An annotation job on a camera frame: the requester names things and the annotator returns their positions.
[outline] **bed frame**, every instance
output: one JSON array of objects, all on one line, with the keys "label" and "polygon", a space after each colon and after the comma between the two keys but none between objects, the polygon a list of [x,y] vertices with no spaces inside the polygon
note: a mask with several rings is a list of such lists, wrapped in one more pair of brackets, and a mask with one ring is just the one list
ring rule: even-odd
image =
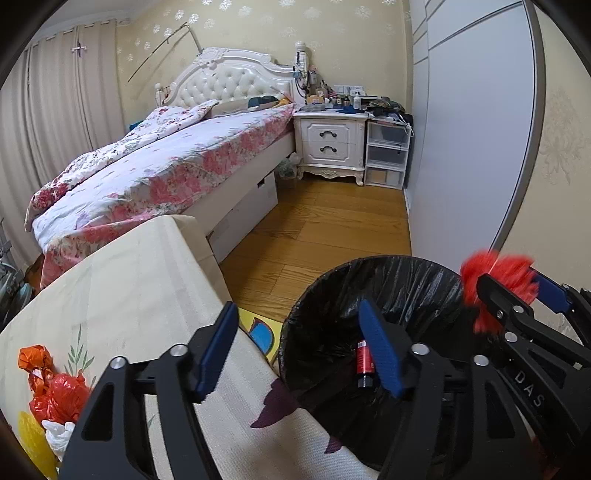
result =
[{"label": "bed frame", "polygon": [[[192,108],[208,100],[229,102],[261,95],[284,95],[303,103],[293,78],[293,68],[278,65],[266,53],[228,48],[206,48],[195,61],[170,84],[170,94],[160,104]],[[155,86],[157,99],[163,91]],[[284,158],[296,151],[290,132],[204,198],[185,210],[195,217],[208,235],[240,200],[273,171]]]}]

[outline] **red plastic bag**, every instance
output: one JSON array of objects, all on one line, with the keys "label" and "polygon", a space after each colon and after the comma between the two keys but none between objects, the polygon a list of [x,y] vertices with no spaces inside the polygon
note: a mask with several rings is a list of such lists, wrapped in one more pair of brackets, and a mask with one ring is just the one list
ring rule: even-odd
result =
[{"label": "red plastic bag", "polygon": [[43,420],[55,421],[62,425],[67,421],[76,423],[89,395],[90,388],[86,386],[82,370],[78,372],[77,377],[58,374],[53,377],[49,392],[33,398],[29,408],[39,423]]}]

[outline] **red can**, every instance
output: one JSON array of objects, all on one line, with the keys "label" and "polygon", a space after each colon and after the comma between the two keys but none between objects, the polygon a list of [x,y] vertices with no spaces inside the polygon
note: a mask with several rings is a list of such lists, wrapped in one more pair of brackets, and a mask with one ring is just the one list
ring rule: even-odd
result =
[{"label": "red can", "polygon": [[371,388],[374,386],[375,367],[369,347],[365,340],[357,344],[357,387]]}]

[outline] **black garbage bag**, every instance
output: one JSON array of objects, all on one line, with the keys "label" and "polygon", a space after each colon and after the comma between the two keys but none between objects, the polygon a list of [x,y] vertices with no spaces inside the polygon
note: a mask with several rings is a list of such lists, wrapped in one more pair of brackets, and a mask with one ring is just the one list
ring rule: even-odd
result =
[{"label": "black garbage bag", "polygon": [[[462,291],[458,274],[421,258],[369,257],[341,265],[318,278],[285,320],[281,378],[330,435],[380,470],[411,402],[394,398],[379,382],[358,388],[359,302],[373,299],[386,320],[403,325],[414,342],[467,361],[476,348],[476,314],[463,305]],[[440,435],[438,443],[446,442]]]}]

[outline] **nightstand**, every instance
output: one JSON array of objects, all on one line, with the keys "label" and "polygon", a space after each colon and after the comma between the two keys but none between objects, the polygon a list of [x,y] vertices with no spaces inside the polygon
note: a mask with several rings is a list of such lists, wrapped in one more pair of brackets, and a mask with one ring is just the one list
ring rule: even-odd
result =
[{"label": "nightstand", "polygon": [[295,147],[301,157],[298,178],[308,171],[326,179],[353,176],[363,185],[365,113],[297,112]]}]

